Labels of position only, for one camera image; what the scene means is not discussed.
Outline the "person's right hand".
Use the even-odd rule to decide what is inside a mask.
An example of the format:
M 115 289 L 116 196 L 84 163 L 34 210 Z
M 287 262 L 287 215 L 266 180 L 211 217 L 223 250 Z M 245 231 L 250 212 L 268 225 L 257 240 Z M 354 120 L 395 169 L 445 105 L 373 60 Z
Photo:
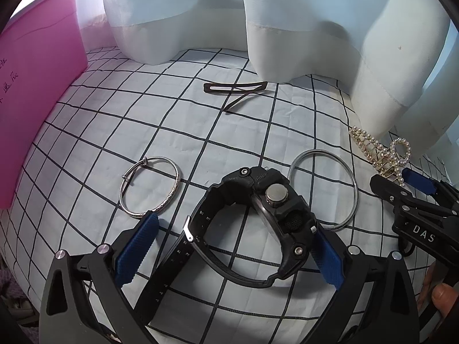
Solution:
M 433 276 L 437 271 L 436 263 L 432 263 L 425 274 L 422 289 L 417 300 L 417 308 L 418 311 L 421 311 L 427 297 L 431 297 L 434 306 L 441 313 L 442 318 L 446 318 L 458 299 L 458 292 L 452 286 L 445 283 L 434 286 Z

